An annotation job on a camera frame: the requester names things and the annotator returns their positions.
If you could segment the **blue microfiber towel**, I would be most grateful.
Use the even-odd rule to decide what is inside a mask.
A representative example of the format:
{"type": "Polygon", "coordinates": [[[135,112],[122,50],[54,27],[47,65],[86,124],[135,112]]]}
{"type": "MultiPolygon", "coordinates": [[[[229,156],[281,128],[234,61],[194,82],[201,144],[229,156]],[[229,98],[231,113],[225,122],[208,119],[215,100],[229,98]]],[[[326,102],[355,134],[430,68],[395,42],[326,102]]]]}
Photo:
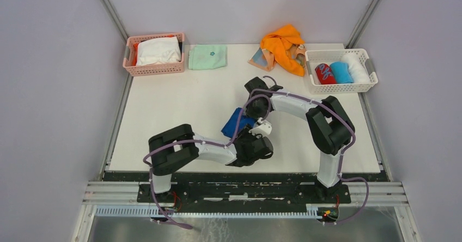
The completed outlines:
{"type": "Polygon", "coordinates": [[[232,138],[234,136],[237,125],[239,125],[238,132],[240,132],[246,125],[250,125],[251,128],[255,125],[256,119],[245,115],[245,112],[242,113],[238,123],[238,116],[241,113],[241,111],[241,107],[236,108],[229,120],[225,123],[225,125],[221,129],[221,133],[224,136],[232,138]]]}

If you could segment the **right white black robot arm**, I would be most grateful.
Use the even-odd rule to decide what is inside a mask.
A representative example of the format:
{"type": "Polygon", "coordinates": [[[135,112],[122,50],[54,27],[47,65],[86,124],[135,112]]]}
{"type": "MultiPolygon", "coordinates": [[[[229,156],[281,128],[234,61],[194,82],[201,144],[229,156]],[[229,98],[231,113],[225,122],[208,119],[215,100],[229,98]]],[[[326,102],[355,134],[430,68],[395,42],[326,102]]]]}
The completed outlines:
{"type": "Polygon", "coordinates": [[[248,81],[245,89],[250,98],[259,96],[246,106],[247,116],[257,119],[278,111],[308,123],[313,142],[320,150],[315,197],[322,203],[334,199],[342,179],[343,155],[356,141],[355,127],[339,100],[334,96],[310,99],[287,92],[277,84],[268,87],[258,77],[248,81]]]}

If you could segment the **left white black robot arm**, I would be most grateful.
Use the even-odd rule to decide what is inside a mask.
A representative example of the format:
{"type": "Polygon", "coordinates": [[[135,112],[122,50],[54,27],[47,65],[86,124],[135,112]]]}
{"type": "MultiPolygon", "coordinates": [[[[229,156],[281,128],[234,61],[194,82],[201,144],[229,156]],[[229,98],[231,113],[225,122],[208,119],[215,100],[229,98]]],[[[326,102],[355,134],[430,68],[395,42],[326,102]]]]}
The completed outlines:
{"type": "Polygon", "coordinates": [[[143,162],[150,167],[150,194],[158,202],[171,196],[172,174],[194,160],[213,161],[232,167],[246,167],[273,156],[273,145],[266,136],[253,135],[245,126],[227,145],[193,132],[182,124],[148,139],[149,153],[143,162]]]}

